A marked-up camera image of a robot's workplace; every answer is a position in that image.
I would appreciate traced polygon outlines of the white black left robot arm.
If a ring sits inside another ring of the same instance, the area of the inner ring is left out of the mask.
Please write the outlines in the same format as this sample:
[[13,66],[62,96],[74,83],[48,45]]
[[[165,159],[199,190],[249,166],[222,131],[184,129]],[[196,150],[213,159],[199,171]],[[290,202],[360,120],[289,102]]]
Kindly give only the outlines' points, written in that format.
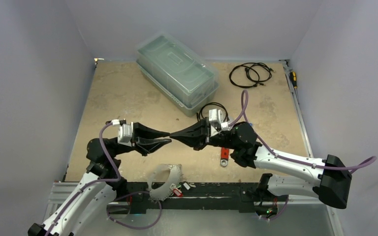
[[138,122],[114,119],[106,122],[99,137],[87,144],[90,164],[81,180],[62,205],[43,223],[34,223],[29,236],[78,236],[95,215],[112,201],[131,195],[121,176],[117,155],[136,151],[142,156],[154,153],[171,142],[169,133]]

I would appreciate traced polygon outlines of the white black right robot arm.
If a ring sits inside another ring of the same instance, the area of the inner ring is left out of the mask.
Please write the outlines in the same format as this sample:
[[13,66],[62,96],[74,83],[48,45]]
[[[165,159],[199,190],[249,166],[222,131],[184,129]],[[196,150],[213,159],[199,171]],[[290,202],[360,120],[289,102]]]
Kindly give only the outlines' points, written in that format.
[[280,172],[280,176],[262,175],[256,192],[263,200],[299,195],[317,198],[330,207],[347,207],[352,174],[334,155],[311,158],[274,150],[245,121],[229,127],[226,123],[217,125],[205,118],[171,133],[170,138],[194,150],[206,146],[231,149],[230,157],[241,167]]

